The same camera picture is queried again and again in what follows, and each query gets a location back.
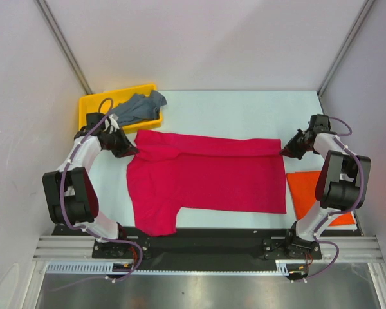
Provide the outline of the pink t-shirt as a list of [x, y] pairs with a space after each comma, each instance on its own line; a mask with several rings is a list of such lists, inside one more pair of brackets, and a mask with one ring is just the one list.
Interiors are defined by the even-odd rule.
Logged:
[[181, 208], [286, 213], [286, 175], [279, 139], [235, 140], [140, 130], [127, 166], [137, 229], [176, 232]]

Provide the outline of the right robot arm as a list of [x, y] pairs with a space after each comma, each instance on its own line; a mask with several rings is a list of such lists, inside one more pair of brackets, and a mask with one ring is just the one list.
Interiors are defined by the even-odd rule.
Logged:
[[312, 115], [309, 126], [299, 129], [279, 154], [302, 159], [312, 151], [324, 159], [315, 188], [316, 202], [286, 231], [280, 246], [291, 259], [320, 250], [319, 237], [330, 223], [361, 207], [365, 200], [371, 159], [352, 152], [331, 130], [331, 118]]

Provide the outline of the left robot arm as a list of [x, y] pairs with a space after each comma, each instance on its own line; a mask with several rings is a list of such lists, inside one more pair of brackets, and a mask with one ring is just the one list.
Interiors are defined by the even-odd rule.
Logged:
[[107, 250], [120, 258], [128, 253], [129, 241], [121, 224], [100, 210], [89, 172], [102, 151], [123, 158], [138, 150], [118, 125], [116, 115], [88, 113], [86, 121], [74, 136], [65, 161], [42, 177], [48, 212], [54, 224], [87, 232], [98, 241], [107, 242]]

